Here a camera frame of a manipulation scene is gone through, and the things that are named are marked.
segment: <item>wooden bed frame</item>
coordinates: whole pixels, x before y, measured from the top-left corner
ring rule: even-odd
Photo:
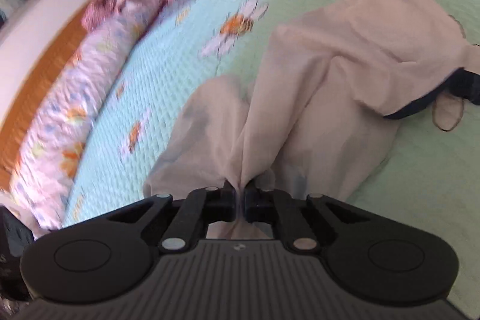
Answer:
[[[0,190],[10,190],[11,173],[33,117],[55,79],[86,36],[81,19],[89,2],[75,13],[53,39],[10,106],[0,129]]]

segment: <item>bed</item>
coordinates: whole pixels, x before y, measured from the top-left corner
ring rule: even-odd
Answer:
[[[141,199],[143,181],[190,94],[225,73],[251,83],[275,26],[334,1],[193,0],[173,6],[173,16],[161,17],[136,45],[105,101],[82,156],[64,226]],[[436,1],[459,21],[471,43],[480,43],[480,0]],[[215,42],[220,29],[235,25],[235,14],[246,4],[263,10],[252,18],[251,32]],[[406,119],[389,157],[349,199],[447,240],[460,258],[450,299],[471,317],[480,314],[479,117],[478,108],[467,103],[462,121],[449,133],[435,128],[431,110]],[[14,122],[15,116],[7,118],[0,142]],[[9,137],[18,149],[22,133]],[[12,145],[0,160],[3,183],[14,160]]]

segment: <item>wooden headboard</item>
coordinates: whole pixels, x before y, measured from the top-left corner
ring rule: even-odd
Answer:
[[[75,13],[42,54],[0,129],[0,189],[4,191],[10,188],[10,176],[18,150],[40,103],[86,36],[81,19],[88,3]]]

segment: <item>beige cloth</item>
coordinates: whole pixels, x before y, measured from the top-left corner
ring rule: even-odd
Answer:
[[[392,145],[400,122],[383,116],[459,67],[475,71],[479,49],[434,0],[340,0],[304,14],[274,31],[250,94],[232,76],[194,92],[145,196],[256,178],[295,198],[346,199]],[[254,231],[236,222],[214,234]]]

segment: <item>bed sheet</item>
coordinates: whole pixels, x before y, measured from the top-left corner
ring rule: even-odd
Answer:
[[[196,0],[150,32],[95,124],[64,224],[139,200],[190,94],[225,73],[251,83],[278,24],[334,1]],[[480,43],[480,0],[436,1],[462,24],[471,43]],[[215,40],[220,30],[239,36]],[[472,317],[480,314],[478,115],[478,108],[467,105],[460,126],[449,134],[433,126],[428,111],[407,119],[390,158],[350,200],[449,241],[461,262],[450,298]]]

